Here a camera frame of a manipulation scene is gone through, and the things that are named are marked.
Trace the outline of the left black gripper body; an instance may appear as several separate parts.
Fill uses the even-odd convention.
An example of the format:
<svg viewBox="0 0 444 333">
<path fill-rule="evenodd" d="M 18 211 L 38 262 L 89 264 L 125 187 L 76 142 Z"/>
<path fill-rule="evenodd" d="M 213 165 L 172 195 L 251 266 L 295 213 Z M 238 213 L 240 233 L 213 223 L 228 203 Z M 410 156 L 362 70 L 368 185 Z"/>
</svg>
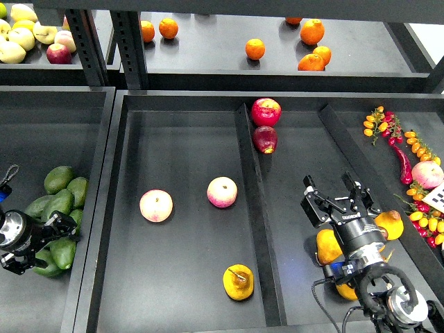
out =
<svg viewBox="0 0 444 333">
<path fill-rule="evenodd" d="M 13 254 L 23 257 L 32 250 L 38 251 L 43 247 L 42 240 L 52 235 L 52 227 L 45 225 L 32 217 L 16 216 L 14 231 L 18 231 L 13 244 Z"/>
</svg>

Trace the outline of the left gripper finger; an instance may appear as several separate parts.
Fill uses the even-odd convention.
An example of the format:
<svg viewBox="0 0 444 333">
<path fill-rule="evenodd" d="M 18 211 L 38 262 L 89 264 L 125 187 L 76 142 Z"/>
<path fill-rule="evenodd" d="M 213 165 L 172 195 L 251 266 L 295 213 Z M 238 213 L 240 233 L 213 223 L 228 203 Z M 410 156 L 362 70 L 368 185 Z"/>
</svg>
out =
<svg viewBox="0 0 444 333">
<path fill-rule="evenodd" d="M 75 220 L 60 211 L 53 211 L 49 220 L 42 227 L 41 242 L 50 242 L 68 237 L 74 241 L 80 241 L 77 235 L 77 223 Z"/>
<path fill-rule="evenodd" d="M 23 275 L 28 269 L 46 268 L 48 264 L 43 259 L 38 259 L 35 253 L 20 258 L 12 253 L 6 253 L 1 256 L 1 266 L 14 274 Z"/>
</svg>

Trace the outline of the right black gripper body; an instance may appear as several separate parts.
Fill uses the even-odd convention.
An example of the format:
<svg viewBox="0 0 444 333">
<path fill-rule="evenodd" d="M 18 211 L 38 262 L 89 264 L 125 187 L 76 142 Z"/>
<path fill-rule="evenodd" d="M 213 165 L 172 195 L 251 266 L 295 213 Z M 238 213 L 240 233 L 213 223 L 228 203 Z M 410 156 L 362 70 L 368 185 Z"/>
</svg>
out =
<svg viewBox="0 0 444 333">
<path fill-rule="evenodd" d="M 359 264 L 376 264 L 383 262 L 380 250 L 386 240 L 369 216 L 360 213 L 350 215 L 355 219 L 333 221 L 334 236 L 346 261 Z"/>
</svg>

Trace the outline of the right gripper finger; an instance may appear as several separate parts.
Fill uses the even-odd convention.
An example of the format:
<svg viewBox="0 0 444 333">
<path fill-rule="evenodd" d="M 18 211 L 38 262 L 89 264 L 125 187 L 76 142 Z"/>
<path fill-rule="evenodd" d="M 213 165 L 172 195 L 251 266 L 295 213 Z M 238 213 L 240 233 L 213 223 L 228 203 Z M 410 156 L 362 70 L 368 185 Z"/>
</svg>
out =
<svg viewBox="0 0 444 333">
<path fill-rule="evenodd" d="M 334 210 L 342 213 L 342 207 L 336 200 L 319 192 L 310 175 L 304 177 L 303 184 L 305 186 L 304 198 L 300 204 L 315 228 L 319 228 L 324 223 L 331 223 Z"/>
<path fill-rule="evenodd" d="M 345 172 L 341 179 L 349 191 L 348 201 L 350 210 L 354 215 L 376 217 L 382 212 L 380 206 L 376 205 L 372 199 L 368 187 L 355 180 L 349 172 Z"/>
</svg>

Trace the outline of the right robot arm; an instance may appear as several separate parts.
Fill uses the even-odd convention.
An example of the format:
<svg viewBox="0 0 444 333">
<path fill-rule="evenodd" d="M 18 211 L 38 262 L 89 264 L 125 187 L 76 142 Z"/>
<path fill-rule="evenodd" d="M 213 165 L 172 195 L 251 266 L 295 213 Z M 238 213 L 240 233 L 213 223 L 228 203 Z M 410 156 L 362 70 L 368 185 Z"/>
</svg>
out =
<svg viewBox="0 0 444 333">
<path fill-rule="evenodd" d="M 381 249 L 386 240 L 374 219 L 381 212 L 375 206 L 370 190 L 342 176 L 349 194 L 332 198 L 322 194 L 311 176 L 303 179 L 306 188 L 301 206 L 315 228 L 332 226 L 334 240 L 344 260 L 323 267 L 323 282 L 354 289 L 358 308 L 369 317 L 376 332 L 426 332 L 429 321 L 435 332 L 443 331 L 443 309 L 425 300 L 407 274 L 386 263 Z"/>
</svg>

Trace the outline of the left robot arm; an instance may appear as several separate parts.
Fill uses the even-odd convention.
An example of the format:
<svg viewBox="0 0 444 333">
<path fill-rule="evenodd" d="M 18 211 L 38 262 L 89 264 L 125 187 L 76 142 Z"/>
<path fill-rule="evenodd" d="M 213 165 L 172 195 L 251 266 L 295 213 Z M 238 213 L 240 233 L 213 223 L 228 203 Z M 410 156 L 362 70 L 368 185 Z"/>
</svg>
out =
<svg viewBox="0 0 444 333">
<path fill-rule="evenodd" d="M 88 179 L 57 166 L 44 179 L 46 194 L 24 210 L 1 211 L 1 266 L 17 275 L 28 269 L 54 277 L 74 263 Z"/>
</svg>

